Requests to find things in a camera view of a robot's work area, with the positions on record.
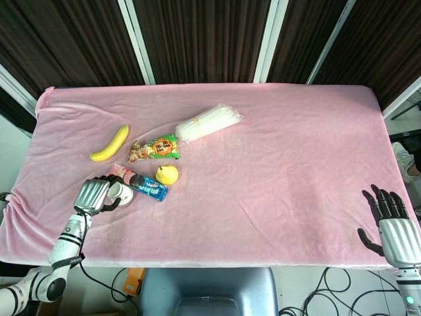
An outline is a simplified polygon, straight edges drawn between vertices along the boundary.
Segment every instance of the white robotic arm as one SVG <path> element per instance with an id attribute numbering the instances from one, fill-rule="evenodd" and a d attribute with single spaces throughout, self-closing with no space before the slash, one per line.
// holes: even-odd
<path id="1" fill-rule="evenodd" d="M 53 302 L 62 296 L 71 266 L 84 258 L 81 249 L 91 217 L 102 211 L 112 211 L 121 201 L 104 205 L 111 186 L 123 186 L 117 176 L 102 176 L 86 180 L 74 202 L 77 214 L 70 216 L 63 232 L 51 251 L 48 262 L 53 272 L 43 273 L 32 269 L 19 283 L 0 290 L 0 316 L 13 316 L 26 307 L 28 301 Z"/>
<path id="2" fill-rule="evenodd" d="M 382 245 L 373 244 L 362 228 L 362 243 L 399 272 L 396 282 L 408 315 L 421 315 L 421 238 L 413 220 L 409 219 L 402 199 L 395 192 L 386 192 L 371 185 L 376 199 L 367 191 L 362 194 L 370 205 Z"/>

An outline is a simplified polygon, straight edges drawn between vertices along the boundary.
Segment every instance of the snack package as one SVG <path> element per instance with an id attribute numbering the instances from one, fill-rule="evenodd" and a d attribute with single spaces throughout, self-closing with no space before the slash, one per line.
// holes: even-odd
<path id="1" fill-rule="evenodd" d="M 175 134 L 162 135 L 145 145 L 141 145 L 136 140 L 130 146 L 129 163 L 142 159 L 156 158 L 180 158 L 177 148 L 177 136 Z"/>
<path id="2" fill-rule="evenodd" d="M 131 171 L 129 168 L 120 165 L 114 164 L 109 174 L 119 176 L 121 179 L 123 179 L 125 184 L 129 185 L 134 190 L 157 199 L 158 201 L 162 201 L 168 192 L 168 187 L 164 184 L 156 182 L 147 176 L 137 174 Z"/>

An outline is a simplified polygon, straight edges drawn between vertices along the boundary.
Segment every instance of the banana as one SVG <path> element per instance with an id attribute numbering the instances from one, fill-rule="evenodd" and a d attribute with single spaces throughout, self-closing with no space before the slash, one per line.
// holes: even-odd
<path id="1" fill-rule="evenodd" d="M 110 159 L 121 148 L 128 134 L 129 134 L 129 126 L 128 125 L 121 126 L 118 132 L 115 134 L 112 141 L 108 144 L 106 148 L 100 151 L 96 151 L 95 153 L 91 153 L 89 157 L 93 161 L 104 161 L 104 160 Z"/>

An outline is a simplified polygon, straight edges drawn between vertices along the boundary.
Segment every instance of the dark curtain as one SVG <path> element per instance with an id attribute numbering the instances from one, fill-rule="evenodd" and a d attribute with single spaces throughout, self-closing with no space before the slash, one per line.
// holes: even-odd
<path id="1" fill-rule="evenodd" d="M 117 0 L 1 1 L 0 63 L 35 97 L 49 86 L 143 84 Z"/>
<path id="2" fill-rule="evenodd" d="M 269 0 L 134 4 L 158 84 L 253 81 Z"/>
<path id="3" fill-rule="evenodd" d="M 17 103 L 5 90 L 0 89 L 0 115 L 17 127 L 32 133 L 36 119 L 19 103 Z"/>
<path id="4" fill-rule="evenodd" d="M 289 0 L 267 82 L 305 84 L 347 0 Z"/>
<path id="5" fill-rule="evenodd" d="M 385 109 L 421 74 L 421 2 L 359 0 L 315 84 L 371 87 Z"/>

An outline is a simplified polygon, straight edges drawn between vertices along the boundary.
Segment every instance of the pink blanket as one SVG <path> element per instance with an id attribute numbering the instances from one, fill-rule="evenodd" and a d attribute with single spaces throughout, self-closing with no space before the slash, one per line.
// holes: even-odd
<path id="1" fill-rule="evenodd" d="M 174 131 L 217 103 L 244 119 L 180 144 L 181 159 L 137 161 L 154 177 L 174 164 L 179 181 L 163 202 L 133 202 L 92 218 L 86 265 L 386 267 L 357 228 L 379 242 L 361 194 L 376 184 L 410 201 L 373 92 L 363 86 L 186 84 L 50 89 L 0 227 L 0 260 L 46 265 L 85 179 L 127 165 L 130 143 Z M 110 160 L 89 153 L 130 124 Z"/>

